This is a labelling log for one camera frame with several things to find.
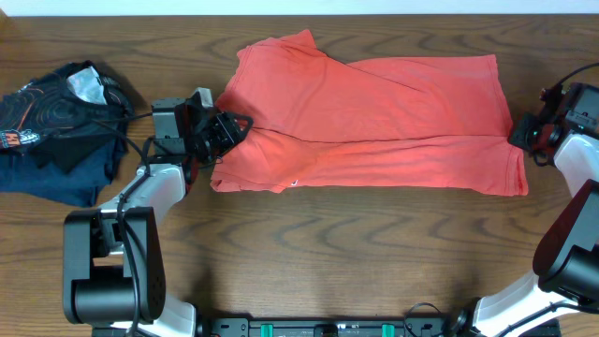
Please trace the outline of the red t-shirt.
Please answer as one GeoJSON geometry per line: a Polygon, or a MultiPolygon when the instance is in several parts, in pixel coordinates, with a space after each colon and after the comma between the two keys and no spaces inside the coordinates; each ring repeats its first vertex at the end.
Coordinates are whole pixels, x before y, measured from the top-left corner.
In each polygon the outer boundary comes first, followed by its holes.
{"type": "Polygon", "coordinates": [[[212,174],[218,192],[303,186],[421,186],[524,196],[523,151],[492,54],[337,61],[309,31],[238,54],[217,99],[249,116],[212,174]]]}

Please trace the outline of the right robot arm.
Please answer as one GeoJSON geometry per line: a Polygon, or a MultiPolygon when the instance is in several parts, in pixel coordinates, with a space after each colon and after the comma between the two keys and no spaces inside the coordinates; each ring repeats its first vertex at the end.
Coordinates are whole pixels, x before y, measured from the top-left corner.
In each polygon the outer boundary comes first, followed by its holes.
{"type": "Polygon", "coordinates": [[[598,89],[558,81],[509,143],[566,180],[571,201],[539,242],[531,271],[461,310],[446,336],[559,336],[562,315],[598,312],[598,89]]]}

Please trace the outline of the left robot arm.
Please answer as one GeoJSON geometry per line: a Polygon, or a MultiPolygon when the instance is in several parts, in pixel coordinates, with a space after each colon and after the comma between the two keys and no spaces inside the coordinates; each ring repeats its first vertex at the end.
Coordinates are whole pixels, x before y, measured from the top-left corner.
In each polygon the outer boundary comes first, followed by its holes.
{"type": "Polygon", "coordinates": [[[63,306],[94,336],[202,336],[197,308],[167,293],[157,227],[200,169],[242,143],[254,120],[217,109],[209,96],[152,104],[154,133],[137,148],[135,178],[96,209],[64,222],[63,306]]]}

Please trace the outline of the black graphic t-shirt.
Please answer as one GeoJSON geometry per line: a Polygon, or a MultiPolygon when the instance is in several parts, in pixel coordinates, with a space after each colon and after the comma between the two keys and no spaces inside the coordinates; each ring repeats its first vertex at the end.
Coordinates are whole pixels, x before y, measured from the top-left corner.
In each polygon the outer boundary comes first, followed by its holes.
{"type": "Polygon", "coordinates": [[[125,130],[134,108],[91,61],[68,63],[1,98],[1,153],[68,173],[125,130]]]}

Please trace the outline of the navy blue folded garment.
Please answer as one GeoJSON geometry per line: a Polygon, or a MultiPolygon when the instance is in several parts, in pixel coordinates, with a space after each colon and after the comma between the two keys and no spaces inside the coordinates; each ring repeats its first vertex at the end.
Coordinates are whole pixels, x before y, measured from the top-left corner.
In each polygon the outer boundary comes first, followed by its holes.
{"type": "Polygon", "coordinates": [[[118,173],[126,149],[113,140],[95,150],[68,173],[50,162],[39,168],[31,155],[1,155],[1,191],[25,193],[71,206],[92,207],[118,173]]]}

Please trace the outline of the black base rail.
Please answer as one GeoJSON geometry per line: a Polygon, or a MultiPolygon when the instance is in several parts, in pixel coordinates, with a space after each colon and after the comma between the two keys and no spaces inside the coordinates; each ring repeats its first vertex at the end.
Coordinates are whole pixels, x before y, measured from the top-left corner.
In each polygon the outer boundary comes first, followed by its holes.
{"type": "Polygon", "coordinates": [[[447,336],[441,317],[403,320],[248,320],[221,318],[197,327],[196,336],[213,337],[406,337],[447,336]]]}

